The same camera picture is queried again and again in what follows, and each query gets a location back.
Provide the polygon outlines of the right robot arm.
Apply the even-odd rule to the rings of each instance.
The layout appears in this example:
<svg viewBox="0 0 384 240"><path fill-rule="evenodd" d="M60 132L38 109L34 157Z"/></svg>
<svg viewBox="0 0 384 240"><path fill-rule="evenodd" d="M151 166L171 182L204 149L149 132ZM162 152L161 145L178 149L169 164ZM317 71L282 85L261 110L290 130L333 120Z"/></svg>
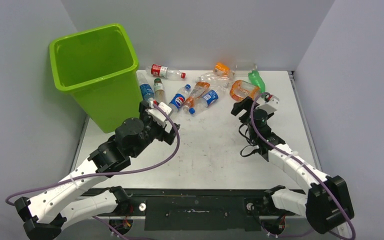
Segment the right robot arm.
<svg viewBox="0 0 384 240"><path fill-rule="evenodd" d="M350 224L355 212L346 181L330 176L301 158L280 136L275 134L268 120L277 110L279 100L273 95L264 98L263 105L251 97L233 104L231 114L239 117L239 134L253 150L242 157L260 155L265 161L288 175L302 190L301 193L278 185L265 190L260 202L247 206L252 214L277 215L278 220L261 227L269 235L277 235L274 227L283 228L287 214L304 217L312 230L325 234L342 224Z"/></svg>

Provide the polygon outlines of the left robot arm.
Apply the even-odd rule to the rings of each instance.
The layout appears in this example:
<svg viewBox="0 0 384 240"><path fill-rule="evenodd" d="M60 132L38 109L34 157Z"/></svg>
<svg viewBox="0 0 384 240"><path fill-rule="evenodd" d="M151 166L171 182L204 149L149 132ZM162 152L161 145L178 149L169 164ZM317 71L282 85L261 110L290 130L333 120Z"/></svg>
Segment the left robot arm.
<svg viewBox="0 0 384 240"><path fill-rule="evenodd" d="M53 240L67 227L102 214L118 216L134 211L130 196L121 186L81 199L81 195L109 178L126 174L131 159L137 158L154 140L167 144L180 141L179 125L171 123L171 107L142 101L139 117L127 118L114 135L94 150L58 183L37 188L35 196L18 194L14 206L31 240Z"/></svg>

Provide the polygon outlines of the blue label bottle near bin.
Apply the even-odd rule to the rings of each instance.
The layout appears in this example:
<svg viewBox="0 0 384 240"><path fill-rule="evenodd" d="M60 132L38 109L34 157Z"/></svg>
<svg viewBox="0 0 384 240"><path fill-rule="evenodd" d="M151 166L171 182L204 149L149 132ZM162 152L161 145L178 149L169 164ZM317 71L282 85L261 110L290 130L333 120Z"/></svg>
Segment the blue label bottle near bin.
<svg viewBox="0 0 384 240"><path fill-rule="evenodd" d="M143 100L146 101L150 107L152 107L155 101L155 93L151 85L142 73L137 72L136 76Z"/></svg>

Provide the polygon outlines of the green plastic bin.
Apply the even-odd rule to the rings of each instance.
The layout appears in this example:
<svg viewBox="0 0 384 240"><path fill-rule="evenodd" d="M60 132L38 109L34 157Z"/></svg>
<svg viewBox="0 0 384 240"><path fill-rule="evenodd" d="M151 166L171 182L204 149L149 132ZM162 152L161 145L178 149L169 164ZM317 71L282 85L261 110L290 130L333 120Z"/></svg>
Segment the green plastic bin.
<svg viewBox="0 0 384 240"><path fill-rule="evenodd" d="M54 39L49 44L54 85L69 94L104 132L138 117L139 60L119 23Z"/></svg>

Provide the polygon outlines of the crushed orange tea bottle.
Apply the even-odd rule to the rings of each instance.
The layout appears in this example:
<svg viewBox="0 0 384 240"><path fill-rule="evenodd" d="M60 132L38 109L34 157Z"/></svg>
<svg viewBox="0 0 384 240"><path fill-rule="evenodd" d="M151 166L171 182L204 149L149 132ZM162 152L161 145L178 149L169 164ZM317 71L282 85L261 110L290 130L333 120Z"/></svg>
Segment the crushed orange tea bottle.
<svg viewBox="0 0 384 240"><path fill-rule="evenodd" d="M229 95L230 97L237 101L241 102L247 97L250 97L252 100L261 92L261 89L244 80L236 80L230 87Z"/></svg>

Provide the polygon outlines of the green plastic bottle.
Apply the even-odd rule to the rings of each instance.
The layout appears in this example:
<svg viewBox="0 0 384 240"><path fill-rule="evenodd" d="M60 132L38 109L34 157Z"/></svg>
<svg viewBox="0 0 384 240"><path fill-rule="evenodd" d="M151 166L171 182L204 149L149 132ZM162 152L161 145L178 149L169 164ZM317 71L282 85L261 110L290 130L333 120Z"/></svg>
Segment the green plastic bottle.
<svg viewBox="0 0 384 240"><path fill-rule="evenodd" d="M266 91L266 84L257 70L252 70L251 72L249 72L248 79L253 85L259 88L261 93L264 93Z"/></svg>

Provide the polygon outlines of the pepsi bottle centre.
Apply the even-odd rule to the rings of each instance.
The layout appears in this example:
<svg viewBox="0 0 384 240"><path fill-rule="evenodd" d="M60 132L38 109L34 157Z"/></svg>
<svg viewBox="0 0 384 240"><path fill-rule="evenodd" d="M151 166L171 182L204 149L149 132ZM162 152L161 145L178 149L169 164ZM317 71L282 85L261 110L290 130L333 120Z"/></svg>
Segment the pepsi bottle centre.
<svg viewBox="0 0 384 240"><path fill-rule="evenodd" d="M180 108L183 106L186 99L189 97L190 92L191 86L189 84L186 84L175 93L174 97L168 103L168 106L171 108L171 113L169 115L170 117L175 116L179 112Z"/></svg>

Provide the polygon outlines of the blue label blue cap bottle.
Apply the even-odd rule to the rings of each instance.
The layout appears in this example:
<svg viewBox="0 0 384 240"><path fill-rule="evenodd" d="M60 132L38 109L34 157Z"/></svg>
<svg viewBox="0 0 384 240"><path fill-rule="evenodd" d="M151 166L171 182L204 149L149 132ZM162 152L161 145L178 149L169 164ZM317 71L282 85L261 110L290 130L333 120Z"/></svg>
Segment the blue label blue cap bottle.
<svg viewBox="0 0 384 240"><path fill-rule="evenodd" d="M226 88L223 86L213 87L195 101L194 106L188 110L189 114L197 115L204 112L213 104L219 102L225 96L226 91Z"/></svg>

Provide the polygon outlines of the green cap white label bottle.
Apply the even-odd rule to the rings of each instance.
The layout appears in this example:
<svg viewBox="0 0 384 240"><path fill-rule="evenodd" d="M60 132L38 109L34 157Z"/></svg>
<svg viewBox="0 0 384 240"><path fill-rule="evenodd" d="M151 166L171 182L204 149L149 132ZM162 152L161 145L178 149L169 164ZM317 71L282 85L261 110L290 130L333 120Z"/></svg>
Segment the green cap white label bottle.
<svg viewBox="0 0 384 240"><path fill-rule="evenodd" d="M167 104L168 101L167 101L167 97L166 97L165 88L164 88L163 82L162 82L162 80L160 78L155 78L154 79L153 88L154 88L155 100L158 103L165 103L165 104Z"/></svg>

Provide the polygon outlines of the clear crushed bottle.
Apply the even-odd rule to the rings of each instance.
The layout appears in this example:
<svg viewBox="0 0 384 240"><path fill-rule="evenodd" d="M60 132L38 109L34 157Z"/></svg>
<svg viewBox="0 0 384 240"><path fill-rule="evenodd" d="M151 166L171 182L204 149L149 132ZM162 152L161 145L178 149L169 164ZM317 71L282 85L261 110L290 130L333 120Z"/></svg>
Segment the clear crushed bottle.
<svg viewBox="0 0 384 240"><path fill-rule="evenodd" d="M207 72L199 76L195 82L206 82L210 85L217 85L217 86L227 86L228 84L233 83L235 80L233 78L232 74L228 75L218 75L214 72Z"/></svg>

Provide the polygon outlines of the orange bottle at back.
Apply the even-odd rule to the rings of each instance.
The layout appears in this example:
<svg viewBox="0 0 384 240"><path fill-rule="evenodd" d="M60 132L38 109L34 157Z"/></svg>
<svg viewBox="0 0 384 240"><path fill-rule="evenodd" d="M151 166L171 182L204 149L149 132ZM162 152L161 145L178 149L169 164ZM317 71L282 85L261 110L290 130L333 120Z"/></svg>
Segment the orange bottle at back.
<svg viewBox="0 0 384 240"><path fill-rule="evenodd" d="M215 64L213 72L215 75L220 77L233 77L235 74L229 66L222 62L217 62Z"/></svg>

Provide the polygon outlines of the orange label slim bottle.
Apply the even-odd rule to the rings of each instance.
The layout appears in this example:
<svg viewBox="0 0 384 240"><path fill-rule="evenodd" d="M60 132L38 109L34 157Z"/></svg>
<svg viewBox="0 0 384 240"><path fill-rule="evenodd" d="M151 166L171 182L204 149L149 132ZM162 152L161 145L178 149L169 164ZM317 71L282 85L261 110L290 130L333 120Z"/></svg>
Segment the orange label slim bottle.
<svg viewBox="0 0 384 240"><path fill-rule="evenodd" d="M191 90L189 97L183 103L181 110L184 113L188 113L191 108L194 108L198 99L210 88L208 82L198 82Z"/></svg>

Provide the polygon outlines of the red label clear bottle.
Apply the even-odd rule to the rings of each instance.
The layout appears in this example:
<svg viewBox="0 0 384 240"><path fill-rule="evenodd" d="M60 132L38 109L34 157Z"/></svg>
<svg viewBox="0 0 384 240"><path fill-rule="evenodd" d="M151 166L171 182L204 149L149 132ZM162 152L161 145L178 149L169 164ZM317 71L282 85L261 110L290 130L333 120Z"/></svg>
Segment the red label clear bottle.
<svg viewBox="0 0 384 240"><path fill-rule="evenodd" d="M163 78L171 81L183 81L186 79L185 72L159 64L147 66L145 70L147 74L156 78Z"/></svg>

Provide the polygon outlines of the clear bottle at wall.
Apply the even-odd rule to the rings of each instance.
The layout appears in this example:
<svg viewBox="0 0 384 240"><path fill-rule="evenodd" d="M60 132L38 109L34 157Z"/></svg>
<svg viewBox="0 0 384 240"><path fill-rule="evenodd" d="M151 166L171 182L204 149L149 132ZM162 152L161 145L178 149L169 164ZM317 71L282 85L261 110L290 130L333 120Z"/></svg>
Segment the clear bottle at wall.
<svg viewBox="0 0 384 240"><path fill-rule="evenodd" d="M234 64L235 71L245 71L245 72L252 72L257 71L258 66L256 63L250 60L238 60Z"/></svg>

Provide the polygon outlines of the aluminium table edge rail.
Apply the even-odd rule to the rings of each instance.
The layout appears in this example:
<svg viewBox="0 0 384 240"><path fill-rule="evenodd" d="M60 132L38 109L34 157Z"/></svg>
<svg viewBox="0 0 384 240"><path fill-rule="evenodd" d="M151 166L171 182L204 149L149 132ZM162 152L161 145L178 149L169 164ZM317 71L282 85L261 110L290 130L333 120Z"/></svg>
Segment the aluminium table edge rail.
<svg viewBox="0 0 384 240"><path fill-rule="evenodd" d="M308 139L308 142L309 142L309 147L310 147L310 150L311 150L312 157L314 159L315 166L319 170L322 170L322 166L320 164L320 159L319 159L319 156L318 156L318 153L317 153L317 150L316 150L316 146L315 146L315 143L314 143L314 140L313 140L313 136L311 134L311 130L310 130L310 127L308 125L308 121L307 121L307 118L306 118L306 115L305 115L305 112L304 112L304 109L303 109L303 106L302 106L302 103L301 103L301 100L300 100L300 97L299 97L299 93L298 93L298 90L297 90L296 81L295 81L295 77L294 77L294 71L287 71L287 74L288 74L289 81L290 81L292 89L293 89L293 93L295 95L295 99L296 99L296 102L297 102L297 105L298 105L298 109L299 109L299 112L300 112L300 115L301 115L301 119L302 119L302 122L303 122L303 125L304 125L304 129L305 129L306 136L307 136L307 139Z"/></svg>

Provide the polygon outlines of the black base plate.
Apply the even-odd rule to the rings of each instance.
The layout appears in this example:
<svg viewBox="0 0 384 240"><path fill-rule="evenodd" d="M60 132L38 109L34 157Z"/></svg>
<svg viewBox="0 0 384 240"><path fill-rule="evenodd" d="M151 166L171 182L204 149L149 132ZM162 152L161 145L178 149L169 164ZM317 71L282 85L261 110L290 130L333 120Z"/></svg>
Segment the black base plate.
<svg viewBox="0 0 384 240"><path fill-rule="evenodd" d="M259 231L257 219L279 222L290 216L269 209L264 190L139 189L126 190L130 200L105 217L143 220L146 231Z"/></svg>

